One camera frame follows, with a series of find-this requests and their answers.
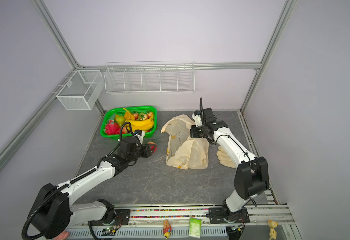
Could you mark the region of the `red strawberry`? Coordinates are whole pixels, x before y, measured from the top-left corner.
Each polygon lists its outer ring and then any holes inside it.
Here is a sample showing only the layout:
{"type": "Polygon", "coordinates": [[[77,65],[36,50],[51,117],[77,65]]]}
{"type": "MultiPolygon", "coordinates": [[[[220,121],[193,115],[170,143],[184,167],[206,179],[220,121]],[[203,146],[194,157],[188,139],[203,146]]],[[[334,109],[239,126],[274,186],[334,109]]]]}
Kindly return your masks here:
{"type": "Polygon", "coordinates": [[[157,150],[157,145],[154,142],[148,142],[148,147],[150,149],[151,154],[155,153],[157,150]]]}

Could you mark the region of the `beige plastic bag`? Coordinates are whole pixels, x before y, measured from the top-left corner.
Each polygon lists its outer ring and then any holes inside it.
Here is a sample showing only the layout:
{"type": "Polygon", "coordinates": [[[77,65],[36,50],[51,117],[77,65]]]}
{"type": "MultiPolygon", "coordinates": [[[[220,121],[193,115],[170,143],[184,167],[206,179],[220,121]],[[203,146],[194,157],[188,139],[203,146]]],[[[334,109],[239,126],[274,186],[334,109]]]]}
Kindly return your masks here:
{"type": "Polygon", "coordinates": [[[187,115],[170,119],[161,129],[169,135],[166,165],[182,170],[203,170],[208,167],[209,143],[204,138],[191,138],[195,122],[187,115]]]}

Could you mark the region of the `orange persimmon with green leaves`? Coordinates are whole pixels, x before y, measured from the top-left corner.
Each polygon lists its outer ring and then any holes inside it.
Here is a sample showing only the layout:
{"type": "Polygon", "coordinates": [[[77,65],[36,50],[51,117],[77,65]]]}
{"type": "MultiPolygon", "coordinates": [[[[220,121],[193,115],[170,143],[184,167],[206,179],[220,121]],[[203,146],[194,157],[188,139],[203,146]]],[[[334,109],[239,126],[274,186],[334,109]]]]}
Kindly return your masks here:
{"type": "Polygon", "coordinates": [[[145,121],[145,120],[147,120],[148,118],[149,118],[149,117],[148,117],[147,114],[145,114],[145,113],[140,113],[140,114],[138,115],[137,120],[139,120],[139,121],[145,121]]]}

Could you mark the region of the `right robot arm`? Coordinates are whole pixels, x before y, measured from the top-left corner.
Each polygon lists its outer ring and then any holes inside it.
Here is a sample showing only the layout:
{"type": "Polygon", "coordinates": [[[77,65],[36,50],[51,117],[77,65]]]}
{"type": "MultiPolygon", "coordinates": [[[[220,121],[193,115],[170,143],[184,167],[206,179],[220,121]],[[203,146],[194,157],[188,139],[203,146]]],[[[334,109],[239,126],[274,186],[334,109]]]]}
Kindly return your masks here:
{"type": "Polygon", "coordinates": [[[199,115],[194,116],[194,120],[190,137],[205,138],[210,144],[219,145],[235,164],[234,191],[224,201],[223,207],[228,214],[236,213],[254,197],[269,189],[268,162],[246,149],[225,122],[202,120],[199,115]]]}

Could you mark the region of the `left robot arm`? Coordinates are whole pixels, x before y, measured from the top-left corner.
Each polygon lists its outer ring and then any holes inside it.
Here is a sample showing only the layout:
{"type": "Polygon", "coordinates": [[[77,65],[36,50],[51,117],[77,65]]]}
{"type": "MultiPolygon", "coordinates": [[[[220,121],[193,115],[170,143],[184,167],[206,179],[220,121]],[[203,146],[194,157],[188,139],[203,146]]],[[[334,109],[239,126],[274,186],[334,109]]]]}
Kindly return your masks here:
{"type": "Polygon", "coordinates": [[[43,186],[22,229],[22,239],[53,239],[73,225],[100,222],[104,225],[123,224],[115,206],[105,199],[89,204],[76,204],[85,193],[106,180],[148,158],[157,150],[153,142],[143,143],[139,136],[121,139],[117,146],[85,173],[59,185],[43,186]]]}

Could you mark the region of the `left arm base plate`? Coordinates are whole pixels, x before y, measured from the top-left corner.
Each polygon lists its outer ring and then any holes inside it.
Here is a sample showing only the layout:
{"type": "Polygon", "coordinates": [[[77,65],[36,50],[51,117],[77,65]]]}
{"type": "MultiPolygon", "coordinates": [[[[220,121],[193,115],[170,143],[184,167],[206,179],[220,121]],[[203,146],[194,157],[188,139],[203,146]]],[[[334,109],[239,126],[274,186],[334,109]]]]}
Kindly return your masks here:
{"type": "Polygon", "coordinates": [[[107,211],[100,220],[91,221],[91,224],[92,226],[126,226],[129,224],[130,214],[130,209],[107,211]]]}

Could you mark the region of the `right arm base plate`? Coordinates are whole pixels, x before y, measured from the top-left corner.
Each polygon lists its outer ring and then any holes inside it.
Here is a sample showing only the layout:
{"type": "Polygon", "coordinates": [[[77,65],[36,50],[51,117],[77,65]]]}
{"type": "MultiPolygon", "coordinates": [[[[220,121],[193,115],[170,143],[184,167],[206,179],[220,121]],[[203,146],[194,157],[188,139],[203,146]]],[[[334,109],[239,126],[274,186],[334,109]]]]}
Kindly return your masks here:
{"type": "Polygon", "coordinates": [[[211,224],[247,224],[250,223],[249,214],[246,208],[231,212],[225,206],[209,208],[206,217],[211,224]]]}

